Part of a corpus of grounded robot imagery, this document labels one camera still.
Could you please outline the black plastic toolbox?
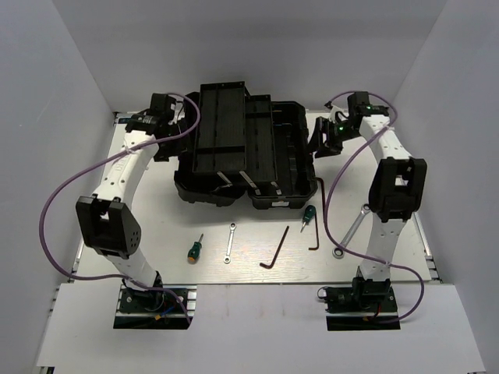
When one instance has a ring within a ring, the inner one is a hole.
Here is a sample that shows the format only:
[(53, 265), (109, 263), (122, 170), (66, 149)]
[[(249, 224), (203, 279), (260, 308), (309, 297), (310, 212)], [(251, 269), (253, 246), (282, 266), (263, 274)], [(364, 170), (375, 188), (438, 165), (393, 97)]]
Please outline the black plastic toolbox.
[(247, 195), (258, 210), (305, 206), (317, 182), (301, 104), (252, 95), (243, 81), (206, 83), (193, 96), (200, 110), (186, 120), (200, 122), (174, 173), (183, 201), (225, 207)]

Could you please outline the small green stubby screwdriver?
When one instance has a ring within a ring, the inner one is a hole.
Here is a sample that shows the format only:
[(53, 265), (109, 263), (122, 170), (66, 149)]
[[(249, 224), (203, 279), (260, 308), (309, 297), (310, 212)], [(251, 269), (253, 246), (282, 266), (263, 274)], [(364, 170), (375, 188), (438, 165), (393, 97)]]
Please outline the small green stubby screwdriver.
[(315, 217), (316, 212), (317, 212), (316, 207), (313, 205), (308, 205), (305, 208), (305, 210), (303, 212), (302, 226), (300, 228), (300, 231), (303, 231), (305, 226), (307, 226), (311, 222), (311, 220)]

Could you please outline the small silver ratchet wrench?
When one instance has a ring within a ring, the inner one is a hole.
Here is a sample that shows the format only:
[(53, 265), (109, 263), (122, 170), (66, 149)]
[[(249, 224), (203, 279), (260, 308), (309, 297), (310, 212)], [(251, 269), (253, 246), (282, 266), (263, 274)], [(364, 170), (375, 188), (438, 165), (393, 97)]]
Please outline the small silver ratchet wrench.
[(229, 264), (231, 262), (231, 251), (232, 251), (232, 244), (234, 240), (234, 234), (235, 230), (237, 228), (237, 224), (232, 222), (229, 225), (229, 235), (228, 235), (228, 244), (227, 244), (227, 249), (224, 257), (224, 264)]

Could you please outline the green screwdriver orange cap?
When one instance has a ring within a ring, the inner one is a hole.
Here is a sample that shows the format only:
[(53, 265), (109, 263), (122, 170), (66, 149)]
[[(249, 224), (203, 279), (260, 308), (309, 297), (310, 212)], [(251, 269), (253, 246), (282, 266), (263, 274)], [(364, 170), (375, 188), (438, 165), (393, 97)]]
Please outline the green screwdriver orange cap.
[(200, 235), (199, 239), (195, 241), (188, 251), (187, 260), (189, 263), (196, 263), (200, 258), (200, 252), (202, 249), (203, 234)]

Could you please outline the large silver ratchet wrench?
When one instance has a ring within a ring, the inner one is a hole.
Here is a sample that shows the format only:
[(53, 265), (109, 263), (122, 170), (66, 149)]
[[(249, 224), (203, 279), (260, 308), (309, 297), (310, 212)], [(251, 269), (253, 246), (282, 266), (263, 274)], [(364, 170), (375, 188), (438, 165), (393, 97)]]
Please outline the large silver ratchet wrench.
[[(347, 245), (350, 243), (350, 241), (352, 240), (353, 236), (355, 235), (355, 233), (359, 229), (359, 226), (363, 222), (364, 218), (368, 214), (370, 214), (370, 207), (369, 207), (369, 205), (367, 203), (365, 203), (365, 204), (362, 205), (358, 216), (356, 217), (356, 219), (352, 223), (351, 227), (346, 232), (344, 238), (340, 241), (340, 246), (341, 247), (344, 247), (344, 248), (347, 247)], [(343, 259), (344, 256), (345, 256), (345, 252), (344, 252), (343, 249), (341, 249), (340, 247), (337, 246), (336, 248), (334, 248), (332, 250), (332, 255), (333, 255), (333, 257), (335, 259)]]

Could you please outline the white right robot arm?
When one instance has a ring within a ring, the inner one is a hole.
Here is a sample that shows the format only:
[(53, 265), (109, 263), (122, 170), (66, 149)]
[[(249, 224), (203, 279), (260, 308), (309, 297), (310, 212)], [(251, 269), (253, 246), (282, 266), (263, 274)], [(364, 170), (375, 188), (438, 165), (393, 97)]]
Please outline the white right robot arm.
[(362, 149), (370, 149), (377, 170), (368, 193), (372, 228), (366, 253), (361, 256), (358, 275), (365, 281), (390, 279), (398, 238), (406, 223), (420, 208), (427, 163), (414, 158), (395, 134), (398, 113), (386, 100), (371, 103), (367, 91), (346, 91), (347, 111), (325, 106), (328, 118), (316, 120), (307, 150), (317, 158), (339, 155), (346, 141), (362, 137)]

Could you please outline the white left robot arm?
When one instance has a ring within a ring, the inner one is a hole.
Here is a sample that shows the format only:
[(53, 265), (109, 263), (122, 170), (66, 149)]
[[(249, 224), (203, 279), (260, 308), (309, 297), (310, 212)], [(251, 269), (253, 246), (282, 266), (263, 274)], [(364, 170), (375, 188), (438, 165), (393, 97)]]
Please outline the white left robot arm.
[(123, 284), (138, 293), (138, 302), (149, 311), (163, 306), (165, 292), (159, 287), (159, 273), (141, 252), (142, 230), (131, 207), (140, 180), (159, 151), (159, 145), (155, 143), (139, 150), (132, 147), (178, 135), (179, 130), (169, 128), (175, 106), (172, 96), (153, 94), (150, 107), (133, 115), (126, 125), (121, 147), (124, 155), (111, 162), (107, 175), (91, 196), (81, 196), (76, 202), (85, 246), (115, 266), (125, 277)]

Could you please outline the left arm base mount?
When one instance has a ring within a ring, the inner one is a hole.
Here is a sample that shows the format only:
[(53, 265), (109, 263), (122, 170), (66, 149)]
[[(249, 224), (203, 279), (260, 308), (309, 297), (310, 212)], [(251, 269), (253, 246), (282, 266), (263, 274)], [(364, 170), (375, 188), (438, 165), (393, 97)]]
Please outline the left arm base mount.
[(121, 286), (113, 328), (115, 330), (187, 330), (184, 309), (193, 321), (196, 308), (196, 285), (173, 285), (155, 302), (146, 301), (124, 285)]

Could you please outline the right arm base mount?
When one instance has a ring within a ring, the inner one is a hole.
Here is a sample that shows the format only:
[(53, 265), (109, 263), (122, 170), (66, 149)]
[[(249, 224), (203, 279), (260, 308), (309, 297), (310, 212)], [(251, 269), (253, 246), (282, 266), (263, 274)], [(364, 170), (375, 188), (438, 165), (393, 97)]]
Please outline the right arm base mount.
[(317, 298), (325, 304), (327, 331), (400, 330), (393, 287), (385, 293), (362, 295), (350, 287), (324, 286)]

